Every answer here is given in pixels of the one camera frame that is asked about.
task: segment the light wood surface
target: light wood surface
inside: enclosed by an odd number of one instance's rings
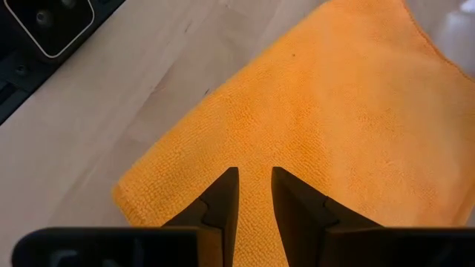
[[[37,228],[126,225],[120,176],[323,1],[127,0],[0,126],[0,264]],[[456,7],[422,2],[410,6],[433,32]]]

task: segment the towel fold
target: towel fold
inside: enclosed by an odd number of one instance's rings
[[[475,202],[475,83],[401,0],[321,5],[205,98],[114,188],[132,225],[162,225],[240,172],[235,266],[285,266],[281,166],[382,225],[463,225]]]

